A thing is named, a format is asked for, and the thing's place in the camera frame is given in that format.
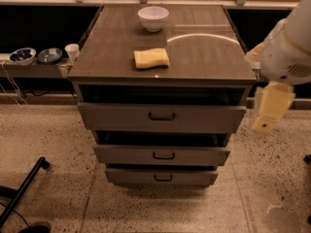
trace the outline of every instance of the terrazzo floor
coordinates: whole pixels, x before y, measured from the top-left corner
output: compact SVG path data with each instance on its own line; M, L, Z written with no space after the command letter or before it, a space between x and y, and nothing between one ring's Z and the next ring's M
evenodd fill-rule
M231 138L214 185L120 186L107 182L76 106L0 105L0 184L18 188L44 156L51 168L40 170L16 210L55 233L311 232L311 165L303 161L311 111L289 111L267 136L249 131L252 113ZM1 232L23 227L11 214Z

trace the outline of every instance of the white bowl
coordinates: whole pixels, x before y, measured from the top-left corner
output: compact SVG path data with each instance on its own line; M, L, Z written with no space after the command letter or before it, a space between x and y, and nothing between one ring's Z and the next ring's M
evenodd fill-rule
M138 12L138 17L144 27L150 32L160 30L167 19L169 12L157 6L146 7Z
M17 65L27 66L32 63L36 51L32 48L25 48L20 50L15 50L10 54L10 61Z

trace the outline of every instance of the cabinet top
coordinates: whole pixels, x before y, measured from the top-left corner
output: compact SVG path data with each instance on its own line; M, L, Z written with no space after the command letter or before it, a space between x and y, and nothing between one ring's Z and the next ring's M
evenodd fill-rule
M222 6L159 5L168 20L156 32L140 23L140 4L106 5L69 73L72 81L253 83L255 74ZM165 48L168 68L137 70L135 50Z

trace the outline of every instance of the yellow sponge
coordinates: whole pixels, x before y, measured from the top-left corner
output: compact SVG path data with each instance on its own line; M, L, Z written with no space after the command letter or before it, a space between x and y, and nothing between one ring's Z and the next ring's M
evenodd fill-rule
M267 134L283 117L294 100L294 88L287 83L270 83L256 91L257 117L252 129Z
M169 59L165 49L135 50L135 63L137 69L148 69L156 66L168 66Z

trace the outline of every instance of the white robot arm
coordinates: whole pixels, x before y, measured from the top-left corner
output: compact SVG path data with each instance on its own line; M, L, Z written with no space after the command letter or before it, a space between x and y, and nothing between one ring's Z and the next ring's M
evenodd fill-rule
M310 8L311 0L301 0L246 55L248 61L259 62L260 72L270 80L256 91L257 116L252 126L256 132L269 133L283 117L294 100L293 85L311 82Z

